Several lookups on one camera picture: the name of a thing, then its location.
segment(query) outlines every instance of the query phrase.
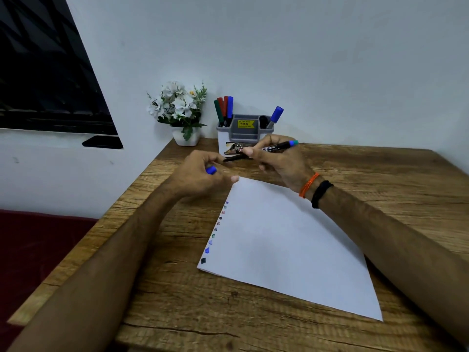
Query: yellow label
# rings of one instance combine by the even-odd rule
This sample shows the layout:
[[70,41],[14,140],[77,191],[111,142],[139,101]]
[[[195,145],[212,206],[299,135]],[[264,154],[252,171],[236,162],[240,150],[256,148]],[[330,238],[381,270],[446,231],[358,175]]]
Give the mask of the yellow label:
[[239,129],[253,129],[255,120],[238,120]]

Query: white flower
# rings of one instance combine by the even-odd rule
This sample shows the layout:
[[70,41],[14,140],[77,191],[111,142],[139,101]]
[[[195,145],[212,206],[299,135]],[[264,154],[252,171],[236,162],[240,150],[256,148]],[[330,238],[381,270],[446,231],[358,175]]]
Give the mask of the white flower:
[[158,116],[164,116],[167,114],[169,109],[169,104],[163,103],[161,99],[152,100],[152,104],[147,106],[148,113],[157,118]]
[[174,101],[172,102],[174,105],[174,118],[178,117],[191,117],[192,116],[192,110],[194,108],[197,108],[197,105],[194,103],[194,99],[192,98],[191,95],[189,94],[184,94],[182,96],[176,97]]
[[184,85],[180,82],[167,82],[166,85],[163,85],[163,96],[165,98],[170,98],[174,94],[176,96],[185,94]]

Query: window sill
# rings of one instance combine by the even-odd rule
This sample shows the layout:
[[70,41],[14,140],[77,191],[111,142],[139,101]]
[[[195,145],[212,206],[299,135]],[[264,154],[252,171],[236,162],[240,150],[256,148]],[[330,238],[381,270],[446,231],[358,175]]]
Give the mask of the window sill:
[[53,148],[84,148],[82,143],[95,134],[0,129],[0,144]]

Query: wooden table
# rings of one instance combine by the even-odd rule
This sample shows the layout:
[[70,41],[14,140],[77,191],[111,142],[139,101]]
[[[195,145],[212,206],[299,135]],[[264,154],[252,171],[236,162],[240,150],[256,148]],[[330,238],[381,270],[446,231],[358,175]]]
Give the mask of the wooden table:
[[[217,151],[202,139],[198,149]],[[338,187],[469,260],[469,177],[429,150],[302,144]],[[10,318],[26,325],[191,152],[171,141]],[[251,161],[234,171],[283,185]],[[151,244],[117,341],[159,351],[458,351],[368,262],[384,322],[197,270],[228,192],[179,202]]]

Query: orange thread bracelet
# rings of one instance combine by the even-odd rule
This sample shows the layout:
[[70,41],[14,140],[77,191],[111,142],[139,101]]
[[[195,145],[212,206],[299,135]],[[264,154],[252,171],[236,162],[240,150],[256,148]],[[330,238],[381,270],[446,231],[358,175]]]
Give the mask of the orange thread bracelet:
[[308,182],[302,187],[300,190],[299,195],[304,199],[304,196],[306,195],[306,192],[309,190],[311,184],[313,184],[313,181],[319,177],[319,173],[314,173],[314,175],[311,177],[311,179],[308,180]]

